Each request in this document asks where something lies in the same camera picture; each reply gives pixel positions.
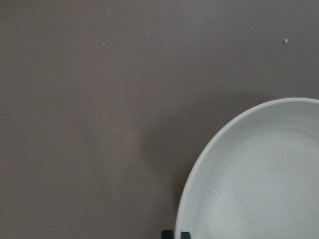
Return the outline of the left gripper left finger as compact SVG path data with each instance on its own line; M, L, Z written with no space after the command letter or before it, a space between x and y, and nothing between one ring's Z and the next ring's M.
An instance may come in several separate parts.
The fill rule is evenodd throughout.
M161 231L161 239L173 239L173 230Z

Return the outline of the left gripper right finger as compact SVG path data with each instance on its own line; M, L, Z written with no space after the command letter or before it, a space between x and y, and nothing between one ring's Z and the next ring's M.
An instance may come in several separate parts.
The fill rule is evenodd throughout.
M180 239L191 239L190 232L181 232L180 233Z

